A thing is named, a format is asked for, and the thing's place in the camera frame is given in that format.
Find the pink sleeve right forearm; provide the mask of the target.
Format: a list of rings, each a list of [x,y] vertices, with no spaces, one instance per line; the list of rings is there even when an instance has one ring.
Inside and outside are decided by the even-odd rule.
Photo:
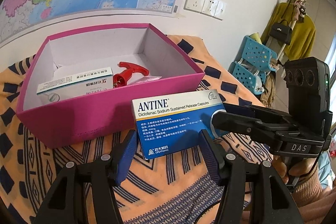
[[[323,189],[315,167],[308,179],[299,185],[292,197],[304,223],[322,223],[335,202],[335,187]]]

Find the right hand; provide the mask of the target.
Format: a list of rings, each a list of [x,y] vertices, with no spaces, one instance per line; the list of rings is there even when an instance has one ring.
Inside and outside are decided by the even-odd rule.
[[[299,177],[298,183],[306,182],[315,173],[316,165],[314,158],[303,159],[291,169],[288,169],[287,165],[283,162],[281,156],[274,156],[272,165],[278,172],[284,184],[288,184],[289,176]]]

